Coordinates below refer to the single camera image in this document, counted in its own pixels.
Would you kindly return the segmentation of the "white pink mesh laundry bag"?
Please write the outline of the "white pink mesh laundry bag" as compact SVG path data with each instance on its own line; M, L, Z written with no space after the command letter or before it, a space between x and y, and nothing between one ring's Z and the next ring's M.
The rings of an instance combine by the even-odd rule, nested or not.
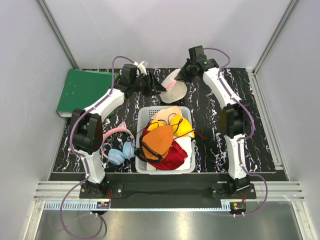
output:
M161 83L165 87L166 92L160 94L160 99L166 104L183 99L187 93L186 84L177 79L180 70L180 68L173 70Z

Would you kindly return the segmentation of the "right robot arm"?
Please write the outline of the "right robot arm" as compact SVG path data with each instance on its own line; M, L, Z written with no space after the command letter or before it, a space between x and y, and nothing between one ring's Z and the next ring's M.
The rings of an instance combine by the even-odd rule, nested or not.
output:
M245 140L254 134L254 119L249 105L232 90L222 75L231 58L224 51L210 47L209 50L225 55L227 62L219 65L213 58L207 58L206 47L201 45L188 49L189 58L177 74L177 79L191 82L200 78L209 86L221 108L217 128L224 136L228 154L228 175L226 191L232 198L239 198L250 186L249 172L245 163Z

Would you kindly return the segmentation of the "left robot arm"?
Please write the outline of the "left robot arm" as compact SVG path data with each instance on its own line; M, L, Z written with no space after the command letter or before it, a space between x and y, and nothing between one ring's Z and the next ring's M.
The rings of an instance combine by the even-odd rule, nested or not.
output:
M80 157L84 166L85 177L80 184L97 198L103 198L108 193L100 157L103 121L133 93L149 97L166 92L154 74L146 70L147 65L146 61L125 64L121 74L112 77L111 87L102 97L85 109L76 108L72 112L70 150Z

